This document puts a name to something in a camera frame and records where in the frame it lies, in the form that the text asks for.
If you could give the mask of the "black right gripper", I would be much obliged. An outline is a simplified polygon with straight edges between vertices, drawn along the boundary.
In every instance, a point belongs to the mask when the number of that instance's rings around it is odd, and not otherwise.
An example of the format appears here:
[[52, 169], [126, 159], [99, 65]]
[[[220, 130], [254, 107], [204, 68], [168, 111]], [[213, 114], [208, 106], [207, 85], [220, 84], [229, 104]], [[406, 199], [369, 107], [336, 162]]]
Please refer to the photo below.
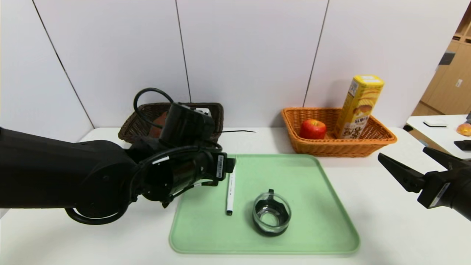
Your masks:
[[422, 190], [418, 202], [425, 208], [448, 207], [470, 221], [470, 161], [428, 146], [422, 152], [447, 170], [429, 172], [424, 176], [383, 153], [378, 154], [378, 161], [406, 191], [419, 193]]

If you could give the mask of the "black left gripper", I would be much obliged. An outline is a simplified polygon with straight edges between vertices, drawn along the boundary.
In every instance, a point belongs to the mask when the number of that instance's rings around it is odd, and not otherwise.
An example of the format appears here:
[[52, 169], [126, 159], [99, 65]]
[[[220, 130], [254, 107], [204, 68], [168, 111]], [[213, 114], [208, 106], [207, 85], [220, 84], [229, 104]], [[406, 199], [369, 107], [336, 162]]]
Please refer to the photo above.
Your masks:
[[234, 172], [235, 164], [235, 158], [226, 158], [223, 153], [199, 152], [198, 180], [222, 181], [225, 179], [225, 173]]

